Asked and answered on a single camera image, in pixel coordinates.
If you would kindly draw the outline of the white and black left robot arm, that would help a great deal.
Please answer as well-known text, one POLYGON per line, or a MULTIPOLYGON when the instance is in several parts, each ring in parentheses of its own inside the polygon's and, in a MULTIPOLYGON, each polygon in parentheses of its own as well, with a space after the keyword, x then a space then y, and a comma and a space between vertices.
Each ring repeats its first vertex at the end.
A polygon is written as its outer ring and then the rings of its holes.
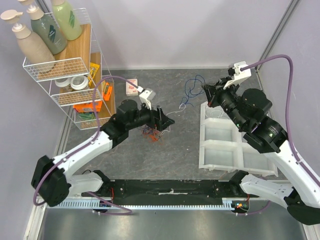
POLYGON ((55 207, 71 195, 94 192, 99 197, 110 191, 108 178, 95 170, 87 175, 76 175, 76 171, 102 153, 108 152, 126 140, 129 131, 144 125, 163 131, 175 121, 163 113, 160 106, 147 108, 138 106, 134 100, 124 100, 116 113, 102 125, 94 135, 71 150, 53 158, 42 156, 36 163, 31 180, 35 189, 34 204, 40 205, 37 197, 55 207))

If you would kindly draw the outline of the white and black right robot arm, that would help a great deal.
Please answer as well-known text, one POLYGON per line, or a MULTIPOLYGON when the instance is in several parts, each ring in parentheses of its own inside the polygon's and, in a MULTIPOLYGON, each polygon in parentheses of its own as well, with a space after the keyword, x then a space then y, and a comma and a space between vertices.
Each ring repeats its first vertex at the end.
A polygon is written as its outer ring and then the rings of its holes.
POLYGON ((237 95, 239 86, 225 87, 226 83, 227 78, 222 78, 215 84, 202 84, 208 107, 221 107, 247 143, 268 157, 292 184, 284 188, 241 170, 231 179, 230 193, 262 197, 284 207, 304 225, 319 224, 320 177, 290 146, 289 133, 267 115, 272 102, 260 89, 249 88, 237 95))

